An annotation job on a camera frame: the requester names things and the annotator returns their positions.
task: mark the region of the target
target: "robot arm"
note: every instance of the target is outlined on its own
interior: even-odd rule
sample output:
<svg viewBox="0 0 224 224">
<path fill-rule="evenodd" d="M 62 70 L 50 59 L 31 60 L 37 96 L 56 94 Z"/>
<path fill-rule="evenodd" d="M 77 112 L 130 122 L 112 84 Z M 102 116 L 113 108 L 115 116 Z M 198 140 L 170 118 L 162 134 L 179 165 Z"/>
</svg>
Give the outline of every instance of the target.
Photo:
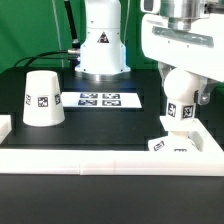
<svg viewBox="0 0 224 224">
<path fill-rule="evenodd" d="M 78 55 L 80 60 L 77 66 L 73 63 L 75 75 L 95 81 L 112 81 L 129 77 L 126 48 L 120 40 L 120 1 L 84 0 L 84 2 L 86 40 L 80 47 L 70 1 L 64 0 L 73 39 L 72 45 L 75 48 L 70 53 Z"/>
<path fill-rule="evenodd" d="M 223 7 L 209 0 L 142 0 L 141 9 L 142 49 L 159 62 L 168 98 L 161 122 L 169 134 L 162 142 L 175 151 L 175 142 L 189 142 L 196 103 L 207 104 L 216 83 L 224 82 Z M 149 148 L 159 143 L 149 141 Z"/>
</svg>

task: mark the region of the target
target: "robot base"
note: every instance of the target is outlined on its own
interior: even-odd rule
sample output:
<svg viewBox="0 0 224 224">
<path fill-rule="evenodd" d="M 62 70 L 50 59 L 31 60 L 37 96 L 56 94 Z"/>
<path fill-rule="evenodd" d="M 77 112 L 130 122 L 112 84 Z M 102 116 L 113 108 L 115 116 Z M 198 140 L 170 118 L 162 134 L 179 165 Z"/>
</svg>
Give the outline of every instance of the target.
<svg viewBox="0 0 224 224">
<path fill-rule="evenodd" d="M 117 74 L 90 74 L 87 72 L 82 72 L 80 66 L 75 68 L 75 76 L 82 79 L 88 79 L 91 81 L 117 81 L 120 79 L 128 79 L 130 78 L 129 67 L 126 67 L 124 71 Z"/>
</svg>

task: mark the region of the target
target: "black cable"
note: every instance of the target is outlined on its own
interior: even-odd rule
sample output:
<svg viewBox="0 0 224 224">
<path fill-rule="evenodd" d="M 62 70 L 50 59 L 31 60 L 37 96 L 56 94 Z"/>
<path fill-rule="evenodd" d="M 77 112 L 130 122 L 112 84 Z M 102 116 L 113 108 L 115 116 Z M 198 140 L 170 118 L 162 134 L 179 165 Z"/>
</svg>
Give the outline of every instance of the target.
<svg viewBox="0 0 224 224">
<path fill-rule="evenodd" d="M 46 53 L 42 53 L 37 55 L 36 57 L 33 57 L 32 59 L 30 59 L 25 65 L 24 67 L 27 68 L 30 64 L 32 64 L 36 59 L 38 58 L 42 58 L 44 56 L 49 56 L 49 55 L 54 55 L 54 54 L 66 54 L 68 53 L 67 50 L 59 50 L 59 51 L 50 51 L 50 52 L 46 52 Z"/>
<path fill-rule="evenodd" d="M 70 0 L 64 0 L 64 3 L 65 3 L 68 22 L 69 22 L 69 26 L 70 26 L 71 36 L 72 36 L 72 40 L 73 40 L 72 47 L 73 48 L 80 48 L 80 43 L 79 43 L 79 40 L 78 40 L 76 28 L 75 28 L 75 22 L 74 22 L 74 18 L 73 18 L 73 13 L 72 13 L 72 7 L 71 7 Z"/>
<path fill-rule="evenodd" d="M 15 64 L 14 64 L 14 66 L 13 67 L 17 67 L 17 65 L 20 63 L 20 62 L 22 62 L 22 61 L 25 61 L 25 60 L 28 60 L 28 59 L 35 59 L 35 60 L 37 60 L 37 59 L 52 59 L 52 60 L 54 60 L 54 59 L 58 59 L 58 60 L 61 60 L 61 59 L 66 59 L 66 60 L 69 60 L 70 58 L 69 57 L 59 57 L 59 58 L 56 58 L 56 57 L 26 57 L 26 58 L 22 58 L 22 59 L 20 59 L 19 61 L 17 61 Z"/>
</svg>

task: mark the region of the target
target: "upside-down cup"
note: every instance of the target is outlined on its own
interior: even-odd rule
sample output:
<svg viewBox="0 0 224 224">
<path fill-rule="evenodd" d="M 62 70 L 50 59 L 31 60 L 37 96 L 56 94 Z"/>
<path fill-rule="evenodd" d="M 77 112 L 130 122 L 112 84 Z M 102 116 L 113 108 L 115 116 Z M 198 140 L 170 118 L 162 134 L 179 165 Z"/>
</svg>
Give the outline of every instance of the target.
<svg viewBox="0 0 224 224">
<path fill-rule="evenodd" d="M 23 122 L 45 127 L 60 124 L 64 119 L 57 73 L 42 70 L 28 72 Z"/>
</svg>

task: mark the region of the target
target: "white platform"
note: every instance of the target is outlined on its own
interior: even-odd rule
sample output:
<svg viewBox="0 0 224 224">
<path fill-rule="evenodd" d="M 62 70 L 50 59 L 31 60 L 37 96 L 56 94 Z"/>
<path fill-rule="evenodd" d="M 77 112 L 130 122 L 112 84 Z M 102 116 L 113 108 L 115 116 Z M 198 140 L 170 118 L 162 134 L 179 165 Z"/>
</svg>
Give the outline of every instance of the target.
<svg viewBox="0 0 224 224">
<path fill-rule="evenodd" d="M 0 118 L 1 136 L 6 137 L 10 117 Z M 199 147 L 195 152 L 0 149 L 0 173 L 224 176 L 222 149 L 196 123 L 199 129 L 190 132 Z"/>
</svg>

